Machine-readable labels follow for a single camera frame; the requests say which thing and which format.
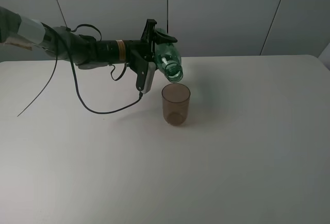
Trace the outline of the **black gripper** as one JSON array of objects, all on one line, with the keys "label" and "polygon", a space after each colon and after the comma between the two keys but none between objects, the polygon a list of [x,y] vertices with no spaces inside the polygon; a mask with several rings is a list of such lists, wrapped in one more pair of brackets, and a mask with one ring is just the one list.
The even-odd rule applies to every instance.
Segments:
[{"label": "black gripper", "polygon": [[157,22],[154,19],[147,19],[140,40],[129,43],[130,61],[129,68],[137,74],[136,88],[143,90],[144,77],[142,72],[147,70],[149,62],[154,62],[154,45],[177,43],[177,39],[167,34],[163,29],[155,29]]}]

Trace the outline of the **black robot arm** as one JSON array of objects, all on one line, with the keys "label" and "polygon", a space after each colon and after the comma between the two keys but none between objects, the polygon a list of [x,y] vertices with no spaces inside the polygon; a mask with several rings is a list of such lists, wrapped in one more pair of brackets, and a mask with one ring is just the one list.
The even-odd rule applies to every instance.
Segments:
[{"label": "black robot arm", "polygon": [[123,64],[137,74],[136,88],[145,94],[156,70],[171,83],[183,78],[181,57],[174,45],[177,39],[156,24],[148,19],[138,40],[97,40],[76,35],[64,26],[47,28],[39,21],[1,8],[1,43],[38,46],[54,58],[72,61],[81,70]]}]

